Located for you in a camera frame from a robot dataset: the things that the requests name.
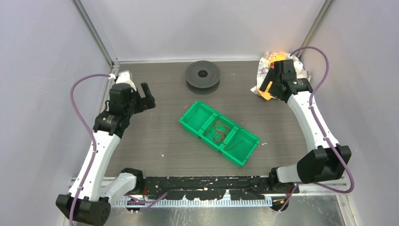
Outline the black cable spool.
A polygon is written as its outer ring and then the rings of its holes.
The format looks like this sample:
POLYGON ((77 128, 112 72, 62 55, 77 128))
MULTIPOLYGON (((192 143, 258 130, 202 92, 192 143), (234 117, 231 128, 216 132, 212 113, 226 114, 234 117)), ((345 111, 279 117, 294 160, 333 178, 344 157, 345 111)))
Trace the black cable spool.
POLYGON ((197 95, 208 95, 215 92, 221 81, 221 70, 213 62, 196 61, 184 72, 187 88, 197 95))

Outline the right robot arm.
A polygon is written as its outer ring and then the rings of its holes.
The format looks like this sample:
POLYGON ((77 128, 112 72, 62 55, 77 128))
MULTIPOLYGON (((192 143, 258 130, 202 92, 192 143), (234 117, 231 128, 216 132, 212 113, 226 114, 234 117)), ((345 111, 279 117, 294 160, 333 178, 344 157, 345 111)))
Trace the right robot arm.
POLYGON ((269 173, 269 188, 281 193, 287 183, 304 184, 340 179, 345 163, 351 158, 351 150, 329 131, 314 99, 313 89, 306 78, 296 76, 294 61, 281 60, 272 63, 265 81, 271 82, 268 93, 288 104, 296 116, 304 134, 308 153, 296 164, 275 167, 269 173))

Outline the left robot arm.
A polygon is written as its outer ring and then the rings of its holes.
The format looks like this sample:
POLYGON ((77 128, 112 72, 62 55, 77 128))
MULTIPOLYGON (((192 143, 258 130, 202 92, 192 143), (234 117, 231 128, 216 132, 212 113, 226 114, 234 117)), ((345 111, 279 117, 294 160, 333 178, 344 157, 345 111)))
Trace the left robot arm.
POLYGON ((124 168, 105 188, 103 178, 110 159, 120 143, 124 131, 136 113, 155 108, 155 98, 146 82, 141 83, 144 97, 131 83, 112 85, 105 109, 96 117, 88 154, 75 182, 67 194, 60 194, 56 206, 69 219, 92 226, 103 226, 111 213, 111 206, 127 193, 138 195, 144 190, 143 172, 124 168))

